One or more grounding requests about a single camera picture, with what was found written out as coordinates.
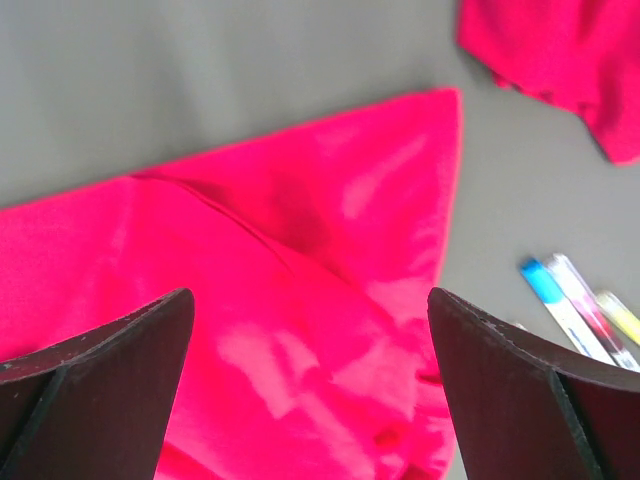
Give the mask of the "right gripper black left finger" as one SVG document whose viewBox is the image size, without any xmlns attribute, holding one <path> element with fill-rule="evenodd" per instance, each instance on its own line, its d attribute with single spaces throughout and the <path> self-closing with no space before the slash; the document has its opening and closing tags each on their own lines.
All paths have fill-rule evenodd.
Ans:
<svg viewBox="0 0 640 480">
<path fill-rule="evenodd" d="M 4 479 L 151 479 L 194 323 L 175 290 L 1 364 Z"/>
</svg>

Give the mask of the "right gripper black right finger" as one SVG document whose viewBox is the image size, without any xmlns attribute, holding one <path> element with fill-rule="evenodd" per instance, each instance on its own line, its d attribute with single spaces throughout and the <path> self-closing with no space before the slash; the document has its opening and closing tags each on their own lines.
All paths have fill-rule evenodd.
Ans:
<svg viewBox="0 0 640 480">
<path fill-rule="evenodd" d="M 470 479 L 636 479 L 639 375 L 434 288 L 428 317 Z"/>
</svg>

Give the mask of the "red t-shirt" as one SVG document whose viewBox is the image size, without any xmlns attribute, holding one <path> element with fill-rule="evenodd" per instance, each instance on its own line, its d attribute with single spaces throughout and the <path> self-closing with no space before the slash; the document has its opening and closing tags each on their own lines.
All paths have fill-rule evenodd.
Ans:
<svg viewBox="0 0 640 480">
<path fill-rule="evenodd" d="M 440 479 L 427 318 L 462 96 L 400 96 L 1 213 L 1 355 L 178 288 L 195 322 L 160 479 Z"/>
<path fill-rule="evenodd" d="M 638 161 L 638 2 L 462 1 L 457 40 L 497 85 L 578 116 L 611 163 Z"/>
</svg>

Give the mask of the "red t-shirt on stack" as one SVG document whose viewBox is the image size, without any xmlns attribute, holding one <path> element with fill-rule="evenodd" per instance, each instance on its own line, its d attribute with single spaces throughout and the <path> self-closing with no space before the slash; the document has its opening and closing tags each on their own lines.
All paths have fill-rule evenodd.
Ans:
<svg viewBox="0 0 640 480">
<path fill-rule="evenodd" d="M 611 163 L 638 161 L 638 2 L 462 1 L 457 40 L 497 85 L 578 116 Z"/>
</svg>

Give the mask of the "pink marker pen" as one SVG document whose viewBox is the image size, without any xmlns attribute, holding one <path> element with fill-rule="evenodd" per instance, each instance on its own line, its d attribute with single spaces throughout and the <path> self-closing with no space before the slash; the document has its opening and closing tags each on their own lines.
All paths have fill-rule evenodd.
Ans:
<svg viewBox="0 0 640 480">
<path fill-rule="evenodd" d="M 639 372 L 639 363 L 601 313 L 594 293 L 568 257 L 554 253 L 544 261 L 544 266 L 614 362 L 622 368 Z"/>
</svg>

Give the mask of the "blue marker pen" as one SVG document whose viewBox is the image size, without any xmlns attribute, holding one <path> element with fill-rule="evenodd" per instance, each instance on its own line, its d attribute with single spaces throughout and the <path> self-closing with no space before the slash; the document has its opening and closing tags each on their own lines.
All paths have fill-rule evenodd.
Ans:
<svg viewBox="0 0 640 480">
<path fill-rule="evenodd" d="M 534 258 L 526 260 L 520 266 L 520 273 L 580 354 L 616 365 L 541 262 Z"/>
</svg>

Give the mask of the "yellow marker pen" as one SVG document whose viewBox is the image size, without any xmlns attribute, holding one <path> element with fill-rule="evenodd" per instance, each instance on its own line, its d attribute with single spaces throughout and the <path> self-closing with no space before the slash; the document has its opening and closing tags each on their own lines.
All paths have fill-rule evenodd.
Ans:
<svg viewBox="0 0 640 480">
<path fill-rule="evenodd" d="M 640 344 L 639 318 L 612 292 L 601 291 L 595 295 L 600 310 L 636 345 Z"/>
</svg>

